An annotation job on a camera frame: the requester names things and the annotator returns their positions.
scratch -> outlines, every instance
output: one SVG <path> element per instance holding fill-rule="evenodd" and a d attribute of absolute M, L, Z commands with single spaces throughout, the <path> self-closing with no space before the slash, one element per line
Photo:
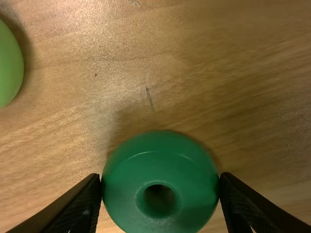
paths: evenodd
<path fill-rule="evenodd" d="M 130 4 L 137 6 L 137 7 L 141 7 L 141 4 L 139 1 L 130 1 Z"/>
<path fill-rule="evenodd" d="M 146 95 L 147 95 L 147 98 L 148 98 L 148 100 L 149 100 L 149 103 L 150 103 L 150 106 L 151 106 L 153 112 L 155 112 L 154 102 L 153 102 L 153 100 L 152 100 L 152 97 L 151 97 L 151 95 L 150 95 L 150 89 L 149 89 L 148 87 L 146 87 Z"/>

green plastic object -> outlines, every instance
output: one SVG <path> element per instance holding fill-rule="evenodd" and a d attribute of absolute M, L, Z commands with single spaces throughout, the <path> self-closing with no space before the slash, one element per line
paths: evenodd
<path fill-rule="evenodd" d="M 103 201 L 127 233 L 195 233 L 218 203 L 218 173 L 199 143 L 151 131 L 120 145 L 103 171 Z"/>
<path fill-rule="evenodd" d="M 0 20 L 0 108 L 11 102 L 24 79 L 24 61 L 10 29 Z"/>

hole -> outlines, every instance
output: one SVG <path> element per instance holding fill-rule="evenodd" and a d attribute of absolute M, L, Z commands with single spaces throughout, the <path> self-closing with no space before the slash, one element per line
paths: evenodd
<path fill-rule="evenodd" d="M 152 217 L 171 215 L 176 206 L 175 193 L 167 186 L 155 184 L 145 189 L 143 193 L 143 209 Z"/>

dark green wheel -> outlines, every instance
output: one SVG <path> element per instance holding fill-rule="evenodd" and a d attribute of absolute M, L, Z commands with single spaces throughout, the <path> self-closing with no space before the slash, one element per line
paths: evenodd
<path fill-rule="evenodd" d="M 140 134 L 103 172 L 103 200 L 127 233 L 195 233 L 218 202 L 218 174 L 203 147 L 171 131 Z"/>

wood grain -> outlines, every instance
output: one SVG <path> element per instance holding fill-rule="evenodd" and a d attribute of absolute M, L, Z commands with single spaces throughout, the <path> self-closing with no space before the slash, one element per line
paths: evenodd
<path fill-rule="evenodd" d="M 311 224 L 311 2 L 0 0 L 26 62 L 0 110 L 0 232 L 122 141 L 172 129 Z M 99 233 L 122 232 L 102 208 Z M 202 233 L 226 232 L 218 206 Z"/>

